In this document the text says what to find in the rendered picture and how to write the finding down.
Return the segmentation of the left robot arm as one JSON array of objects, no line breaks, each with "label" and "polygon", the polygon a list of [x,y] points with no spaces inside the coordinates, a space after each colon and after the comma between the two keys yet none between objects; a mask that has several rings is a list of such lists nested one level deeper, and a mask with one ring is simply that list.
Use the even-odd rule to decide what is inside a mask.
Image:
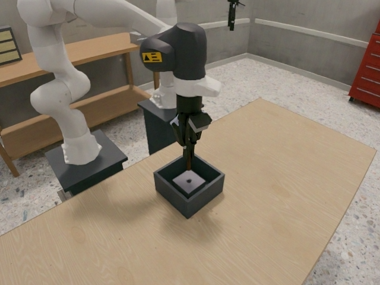
[{"label": "left robot arm", "polygon": [[[156,18],[167,25],[174,26],[177,23],[176,3],[190,1],[192,0],[157,0]],[[240,2],[237,2],[236,5],[241,9],[245,7]],[[150,98],[150,101],[159,109],[176,108],[176,93],[173,86],[170,86],[170,82],[173,82],[173,72],[160,72],[159,88],[153,92],[153,96]]]}]

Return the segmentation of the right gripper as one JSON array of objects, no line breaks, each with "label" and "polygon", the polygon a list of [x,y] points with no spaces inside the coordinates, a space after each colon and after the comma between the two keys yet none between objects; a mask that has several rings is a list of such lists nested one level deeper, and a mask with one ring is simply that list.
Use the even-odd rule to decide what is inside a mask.
[{"label": "right gripper", "polygon": [[[200,140],[202,131],[195,133],[189,121],[189,113],[204,112],[202,110],[202,96],[195,97],[183,97],[176,94],[176,108],[177,113],[174,120],[170,120],[169,123],[173,127],[175,137],[180,146],[183,147],[183,157],[186,161],[189,161],[189,151],[191,152],[191,159],[194,159],[194,149],[197,140]],[[182,125],[182,135],[179,129],[179,123]]]}]

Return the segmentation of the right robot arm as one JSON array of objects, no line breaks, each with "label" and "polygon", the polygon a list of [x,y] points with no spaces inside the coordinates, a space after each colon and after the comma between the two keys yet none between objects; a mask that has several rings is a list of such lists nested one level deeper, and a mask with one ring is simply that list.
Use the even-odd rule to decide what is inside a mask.
[{"label": "right robot arm", "polygon": [[56,78],[32,92],[30,102],[37,112],[57,121],[64,137],[65,164],[87,164],[102,146],[90,134],[84,114],[69,107],[89,91],[90,80],[68,59],[61,34],[64,22],[80,18],[93,27],[133,29],[146,37],[140,46],[141,62],[153,72],[172,71],[170,85],[176,94],[220,94],[221,82],[206,76],[207,38],[197,24],[169,26],[125,0],[18,0],[17,8],[27,23],[39,68]]}]

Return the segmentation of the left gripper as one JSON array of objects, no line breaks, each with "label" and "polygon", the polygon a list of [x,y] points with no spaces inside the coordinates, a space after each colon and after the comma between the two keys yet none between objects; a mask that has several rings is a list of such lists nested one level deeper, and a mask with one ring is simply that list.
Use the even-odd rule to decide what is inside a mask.
[{"label": "left gripper", "polygon": [[239,0],[227,0],[230,2],[229,5],[229,18],[228,18],[228,27],[230,27],[230,31],[234,31],[234,25],[235,25],[235,12],[236,12],[236,4],[235,2],[239,2]]}]

